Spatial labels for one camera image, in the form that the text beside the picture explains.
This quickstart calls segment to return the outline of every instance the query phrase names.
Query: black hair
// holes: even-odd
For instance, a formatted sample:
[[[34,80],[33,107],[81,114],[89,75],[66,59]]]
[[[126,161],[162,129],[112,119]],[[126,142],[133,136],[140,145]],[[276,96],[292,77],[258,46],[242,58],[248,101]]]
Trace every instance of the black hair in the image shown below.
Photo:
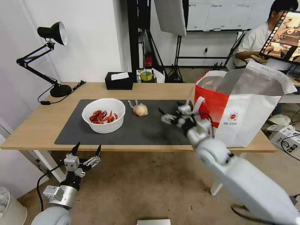
[[[269,19],[273,11],[279,13],[280,11],[295,11],[298,9],[298,0],[275,0],[271,6]]]

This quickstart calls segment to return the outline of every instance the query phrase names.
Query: black desk lamp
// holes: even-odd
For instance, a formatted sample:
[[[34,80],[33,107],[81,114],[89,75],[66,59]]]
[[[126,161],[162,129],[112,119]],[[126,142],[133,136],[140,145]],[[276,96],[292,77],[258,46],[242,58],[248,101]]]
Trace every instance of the black desk lamp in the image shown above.
[[[58,81],[54,78],[48,77],[35,69],[31,68],[29,66],[29,63],[32,61],[40,58],[41,56],[47,54],[48,52],[51,52],[54,50],[54,42],[51,41],[53,38],[55,41],[60,43],[61,45],[67,45],[67,36],[66,36],[66,30],[62,22],[56,22],[53,24],[50,28],[49,27],[39,27],[37,29],[37,33],[39,36],[44,38],[47,43],[38,48],[37,50],[33,51],[32,53],[29,53],[28,55],[17,59],[17,64],[21,67],[24,67],[25,69],[29,70],[30,72],[38,75],[39,77],[43,78],[44,80],[48,81],[53,85],[53,88],[50,90],[50,94],[53,97],[63,97],[71,94],[72,89],[68,85],[61,85],[58,83]],[[42,50],[43,48],[48,47],[49,50],[45,51],[44,53],[41,53],[40,55],[32,56],[34,53]]]

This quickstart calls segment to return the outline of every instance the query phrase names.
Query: table leg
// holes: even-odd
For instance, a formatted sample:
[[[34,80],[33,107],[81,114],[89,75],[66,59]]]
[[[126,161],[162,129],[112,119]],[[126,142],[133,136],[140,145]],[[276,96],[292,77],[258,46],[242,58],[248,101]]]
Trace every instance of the table leg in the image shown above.
[[[45,164],[45,166],[49,170],[52,170],[54,167],[57,166],[57,163],[54,161],[54,159],[48,151],[34,150],[34,152],[38,155],[40,160]],[[66,179],[66,175],[62,172],[60,168],[57,168],[56,170],[52,171],[52,174],[59,182],[62,182]]]
[[[243,152],[238,157],[239,158],[245,158],[245,156],[246,156],[246,153]],[[212,194],[212,196],[216,196],[216,194],[219,192],[221,187],[223,187],[223,184],[220,183],[217,179],[215,179],[215,181],[212,185],[212,188],[210,189],[210,193]]]
[[[215,180],[215,182],[212,185],[212,188],[210,189],[210,193],[212,194],[212,196],[215,196],[219,192],[221,187],[223,187],[223,184],[220,183],[218,180]]]

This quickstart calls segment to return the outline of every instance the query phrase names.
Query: white bowl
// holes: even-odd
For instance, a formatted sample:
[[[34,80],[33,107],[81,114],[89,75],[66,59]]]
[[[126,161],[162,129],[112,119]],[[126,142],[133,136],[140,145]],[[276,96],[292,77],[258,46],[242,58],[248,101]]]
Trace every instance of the white bowl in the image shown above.
[[[107,115],[112,110],[113,113],[118,115],[118,119],[115,119],[111,123],[94,124],[90,122],[90,117],[96,110],[107,111]],[[120,100],[114,98],[101,98],[89,103],[82,111],[82,118],[91,129],[97,133],[111,133],[119,129],[124,121],[125,105]]]

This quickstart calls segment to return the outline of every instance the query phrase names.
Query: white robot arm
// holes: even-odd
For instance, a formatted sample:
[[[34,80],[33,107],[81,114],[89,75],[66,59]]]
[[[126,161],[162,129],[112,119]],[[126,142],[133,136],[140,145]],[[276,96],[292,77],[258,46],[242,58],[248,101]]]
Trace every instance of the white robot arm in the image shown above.
[[[250,162],[233,155],[223,142],[210,137],[210,121],[196,122],[189,105],[179,106],[175,116],[159,111],[163,122],[183,129],[200,161],[260,222],[300,225],[300,213],[288,194]]]
[[[80,162],[76,156],[80,142],[66,155],[64,165],[66,168],[66,179],[59,186],[48,185],[43,195],[49,199],[49,203],[55,206],[40,212],[32,221],[31,225],[71,225],[70,209],[73,208],[77,192],[80,189],[81,178],[85,173],[94,168],[100,162],[101,145],[98,147],[94,157]]]

